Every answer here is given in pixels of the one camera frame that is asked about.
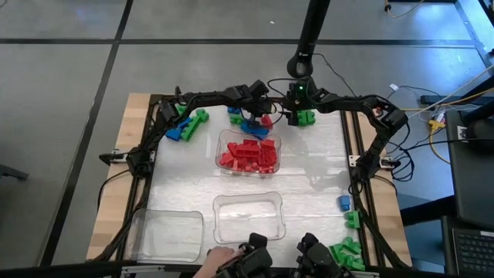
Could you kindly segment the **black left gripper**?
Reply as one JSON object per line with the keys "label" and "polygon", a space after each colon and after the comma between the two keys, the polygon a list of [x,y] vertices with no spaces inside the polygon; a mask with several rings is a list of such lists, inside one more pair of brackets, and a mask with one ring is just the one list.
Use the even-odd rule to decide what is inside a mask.
{"label": "black left gripper", "polygon": [[272,112],[272,101],[267,96],[268,92],[268,87],[261,80],[256,80],[250,86],[245,84],[235,86],[235,107],[251,113],[248,118],[249,124],[255,124],[255,116],[253,114],[261,114],[259,123],[265,123],[266,114]]}

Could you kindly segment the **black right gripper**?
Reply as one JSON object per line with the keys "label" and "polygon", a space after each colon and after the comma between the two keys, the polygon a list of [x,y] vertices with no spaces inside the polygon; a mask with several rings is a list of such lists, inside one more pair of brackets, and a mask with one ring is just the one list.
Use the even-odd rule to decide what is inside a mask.
{"label": "black right gripper", "polygon": [[299,118],[297,111],[317,110],[319,103],[313,99],[318,89],[313,79],[291,79],[287,91],[287,124],[297,126]]}

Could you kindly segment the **large red building block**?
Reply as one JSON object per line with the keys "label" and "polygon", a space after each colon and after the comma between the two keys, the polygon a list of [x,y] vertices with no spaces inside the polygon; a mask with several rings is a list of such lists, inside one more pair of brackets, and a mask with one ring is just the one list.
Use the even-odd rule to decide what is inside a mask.
{"label": "large red building block", "polygon": [[236,145],[235,155],[240,158],[256,158],[260,155],[260,146],[257,141],[244,140]]}

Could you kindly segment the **long green building block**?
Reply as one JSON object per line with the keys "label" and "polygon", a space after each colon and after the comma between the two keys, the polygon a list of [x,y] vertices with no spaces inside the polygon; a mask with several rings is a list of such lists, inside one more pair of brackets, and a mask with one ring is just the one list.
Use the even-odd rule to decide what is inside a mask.
{"label": "long green building block", "polygon": [[181,139],[184,141],[190,141],[200,123],[201,118],[199,116],[193,116],[188,125],[183,129]]}

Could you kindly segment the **clear plastic bin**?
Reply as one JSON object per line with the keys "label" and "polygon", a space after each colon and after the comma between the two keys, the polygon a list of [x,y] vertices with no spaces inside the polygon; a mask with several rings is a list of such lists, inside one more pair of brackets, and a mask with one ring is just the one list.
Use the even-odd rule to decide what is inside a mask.
{"label": "clear plastic bin", "polygon": [[213,201],[214,237],[219,244],[246,242],[251,233],[268,240],[286,234],[283,199],[277,192],[251,195],[220,195]]}
{"label": "clear plastic bin", "polygon": [[[248,171],[233,171],[232,167],[227,168],[227,167],[222,167],[219,164],[219,160],[222,156],[222,153],[229,152],[227,148],[227,144],[229,142],[235,142],[236,144],[241,144],[244,140],[253,140],[257,141],[258,145],[260,141],[264,140],[259,140],[255,138],[252,134],[245,134],[245,133],[239,133],[231,130],[223,130],[220,132],[218,136],[218,143],[217,143],[217,148],[216,148],[216,154],[215,154],[215,163],[216,165],[224,172],[230,175],[247,175],[247,176],[257,176],[257,177],[265,177],[265,176],[270,176],[274,175],[279,169],[280,169],[280,163],[281,163],[281,139],[277,135],[268,135],[266,137],[268,140],[274,140],[276,142],[276,153],[277,153],[277,163],[273,167],[275,168],[275,172],[272,174],[261,174],[259,171],[256,172],[248,172]],[[247,158],[250,162],[257,162],[259,164],[259,156],[256,158]]]}
{"label": "clear plastic bin", "polygon": [[193,263],[200,256],[203,235],[200,212],[143,208],[132,218],[124,257],[145,263]]}

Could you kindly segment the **white plastic table cover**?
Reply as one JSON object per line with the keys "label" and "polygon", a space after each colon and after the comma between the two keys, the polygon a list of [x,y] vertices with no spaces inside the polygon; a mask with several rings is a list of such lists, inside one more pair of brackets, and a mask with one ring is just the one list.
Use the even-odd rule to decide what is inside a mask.
{"label": "white plastic table cover", "polygon": [[211,107],[208,113],[209,120],[190,141],[160,142],[147,203],[150,210],[203,215],[202,249],[195,263],[202,263],[215,246],[235,248],[241,243],[215,241],[213,201],[220,195],[281,195],[286,234],[267,243],[275,267],[295,265],[297,244],[307,232],[327,246],[347,236],[357,238],[357,230],[346,226],[337,201],[350,184],[339,113],[317,114],[316,123],[307,127],[276,121],[272,132],[281,139],[280,169],[265,177],[230,175],[216,165],[220,132],[241,131],[230,122],[226,107]]}

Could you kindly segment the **person's hand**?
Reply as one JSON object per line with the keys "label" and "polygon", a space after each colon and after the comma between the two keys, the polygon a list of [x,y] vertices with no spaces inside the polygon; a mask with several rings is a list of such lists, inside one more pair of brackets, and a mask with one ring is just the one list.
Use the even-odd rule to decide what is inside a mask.
{"label": "person's hand", "polygon": [[234,249],[216,246],[210,250],[202,267],[192,278],[212,278],[220,266],[235,258],[238,254]]}

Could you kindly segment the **black computer case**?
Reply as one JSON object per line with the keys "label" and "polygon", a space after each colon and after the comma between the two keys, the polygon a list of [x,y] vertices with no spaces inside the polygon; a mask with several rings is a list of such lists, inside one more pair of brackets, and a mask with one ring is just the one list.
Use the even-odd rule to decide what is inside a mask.
{"label": "black computer case", "polygon": [[460,113],[446,114],[446,134],[457,216],[464,222],[494,229],[494,154],[460,140]]}

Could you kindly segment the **black laptop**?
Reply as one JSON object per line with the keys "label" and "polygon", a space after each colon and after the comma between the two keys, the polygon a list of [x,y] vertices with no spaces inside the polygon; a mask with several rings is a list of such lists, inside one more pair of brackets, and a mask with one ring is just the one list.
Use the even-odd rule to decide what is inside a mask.
{"label": "black laptop", "polygon": [[494,278],[494,231],[441,217],[445,272],[462,278]]}

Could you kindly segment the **black furniture foot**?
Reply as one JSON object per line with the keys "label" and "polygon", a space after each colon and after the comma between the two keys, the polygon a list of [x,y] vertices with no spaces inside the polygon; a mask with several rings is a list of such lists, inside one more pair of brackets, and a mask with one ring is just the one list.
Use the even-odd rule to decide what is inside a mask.
{"label": "black furniture foot", "polygon": [[28,176],[29,175],[23,171],[11,168],[4,164],[0,164],[0,177],[11,177],[24,181],[28,178]]}

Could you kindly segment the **black metal table frame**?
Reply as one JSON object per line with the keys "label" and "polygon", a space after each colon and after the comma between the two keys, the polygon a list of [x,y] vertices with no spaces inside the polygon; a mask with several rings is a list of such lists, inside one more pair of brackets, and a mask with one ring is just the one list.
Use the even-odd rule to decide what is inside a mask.
{"label": "black metal table frame", "polygon": [[[121,121],[116,147],[128,149],[143,140],[151,132],[151,121],[157,108],[154,103],[170,100],[170,94],[132,93],[127,99]],[[371,142],[366,139],[372,135],[371,125],[357,112],[340,112],[341,133],[346,154],[361,154]],[[404,237],[404,226],[398,209],[398,199],[391,194],[386,184],[390,184],[390,175],[379,177],[377,181],[358,180],[350,177],[351,188],[362,188],[360,194],[362,206],[366,209],[371,228],[362,228],[359,238],[364,241],[365,261],[379,267],[392,268],[398,260],[403,267],[411,267],[411,256]],[[154,175],[127,178],[124,174],[110,178],[115,181],[109,185],[109,191],[103,192],[103,207],[96,214],[96,222],[86,258],[92,260],[100,255],[107,245],[117,237],[118,229],[130,218],[142,198],[148,198]]]}

